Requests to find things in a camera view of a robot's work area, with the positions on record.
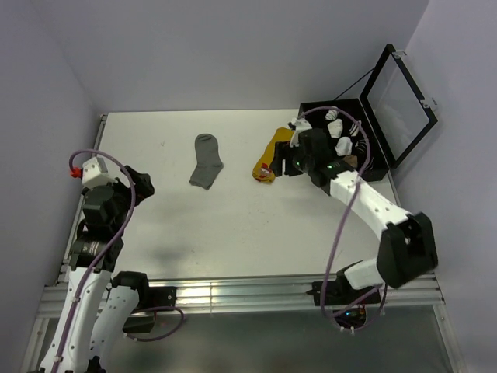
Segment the yellow sock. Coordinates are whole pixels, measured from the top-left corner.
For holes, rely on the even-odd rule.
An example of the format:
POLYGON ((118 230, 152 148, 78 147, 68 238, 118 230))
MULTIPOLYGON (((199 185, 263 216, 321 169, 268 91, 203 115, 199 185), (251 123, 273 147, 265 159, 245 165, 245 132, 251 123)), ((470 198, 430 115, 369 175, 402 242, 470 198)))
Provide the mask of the yellow sock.
POLYGON ((290 128, 280 127, 275 131, 259 161, 252 169, 252 177, 256 181, 264 184, 271 184, 274 182, 276 176, 270 168, 270 165, 275 157, 276 143, 290 141, 293 134, 294 131, 290 128))

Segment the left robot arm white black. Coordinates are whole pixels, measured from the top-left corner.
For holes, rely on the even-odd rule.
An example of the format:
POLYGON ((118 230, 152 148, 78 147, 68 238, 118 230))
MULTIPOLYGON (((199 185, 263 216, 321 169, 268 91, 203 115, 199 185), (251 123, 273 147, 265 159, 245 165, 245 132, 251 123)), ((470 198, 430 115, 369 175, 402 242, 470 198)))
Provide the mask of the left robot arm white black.
POLYGON ((96 162, 79 172, 84 218, 71 245, 68 290, 41 372, 104 372, 131 312, 151 300, 146 274, 113 274, 129 212, 155 192, 151 177, 125 166, 126 186, 96 162))

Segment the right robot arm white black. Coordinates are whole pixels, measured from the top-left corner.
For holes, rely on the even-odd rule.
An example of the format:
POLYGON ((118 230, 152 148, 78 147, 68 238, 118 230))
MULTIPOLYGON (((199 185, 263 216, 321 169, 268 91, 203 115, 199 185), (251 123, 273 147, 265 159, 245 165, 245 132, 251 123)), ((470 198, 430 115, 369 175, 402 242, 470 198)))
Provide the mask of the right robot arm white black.
POLYGON ((438 266, 438 256, 430 219, 412 214, 377 192, 328 145, 321 129, 297 135, 298 143, 275 144, 271 170, 276 176, 306 173, 311 182, 328 196, 346 204, 365 222, 379 240, 377 255, 342 268, 333 281, 313 290, 326 305, 346 305, 360 298, 378 303, 377 287, 399 288, 438 266))

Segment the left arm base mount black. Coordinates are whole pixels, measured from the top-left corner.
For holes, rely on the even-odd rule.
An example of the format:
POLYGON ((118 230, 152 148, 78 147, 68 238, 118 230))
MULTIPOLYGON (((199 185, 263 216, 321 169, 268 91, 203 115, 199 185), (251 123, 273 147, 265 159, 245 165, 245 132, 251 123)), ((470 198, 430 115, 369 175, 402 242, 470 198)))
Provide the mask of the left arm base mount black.
POLYGON ((127 286, 113 288, 109 295, 109 301, 117 301, 124 305, 128 301, 134 305, 134 311, 152 309, 157 307, 172 307, 176 305, 177 287, 161 286, 139 290, 127 286))

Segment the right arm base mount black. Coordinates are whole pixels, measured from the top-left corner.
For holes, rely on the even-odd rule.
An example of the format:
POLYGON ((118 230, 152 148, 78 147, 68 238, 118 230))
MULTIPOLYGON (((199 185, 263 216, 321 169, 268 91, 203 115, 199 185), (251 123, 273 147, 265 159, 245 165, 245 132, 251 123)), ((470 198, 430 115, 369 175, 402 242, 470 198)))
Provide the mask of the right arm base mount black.
MULTIPOLYGON (((315 306, 319 306, 321 304, 321 287, 321 281, 314 281, 311 283, 311 288, 305 292, 306 295, 313 298, 315 306)), ((379 304, 381 302, 380 292, 378 289, 374 289, 374 287, 366 287, 360 290, 355 290, 349 285, 342 284, 340 281, 329 281, 325 292, 325 305, 348 305, 371 290, 374 290, 374 292, 362 300, 360 304, 379 304)))

